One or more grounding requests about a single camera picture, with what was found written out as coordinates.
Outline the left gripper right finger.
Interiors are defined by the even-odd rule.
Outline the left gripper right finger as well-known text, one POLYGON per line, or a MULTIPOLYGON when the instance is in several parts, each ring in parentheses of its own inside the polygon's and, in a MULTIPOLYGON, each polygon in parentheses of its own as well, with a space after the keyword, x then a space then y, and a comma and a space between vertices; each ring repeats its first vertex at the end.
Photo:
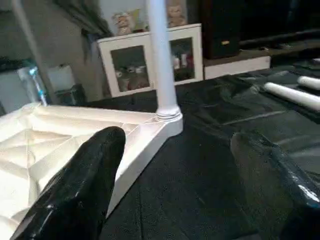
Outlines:
POLYGON ((277 144, 255 132, 230 139, 243 211, 265 240, 318 240, 320 188, 277 144))

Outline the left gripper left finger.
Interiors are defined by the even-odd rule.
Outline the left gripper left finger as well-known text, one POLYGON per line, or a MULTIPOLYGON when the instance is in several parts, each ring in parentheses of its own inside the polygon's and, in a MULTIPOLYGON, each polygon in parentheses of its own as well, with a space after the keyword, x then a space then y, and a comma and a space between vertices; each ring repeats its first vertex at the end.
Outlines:
POLYGON ((105 224, 125 131, 96 132, 46 184, 12 240, 97 240, 105 224))

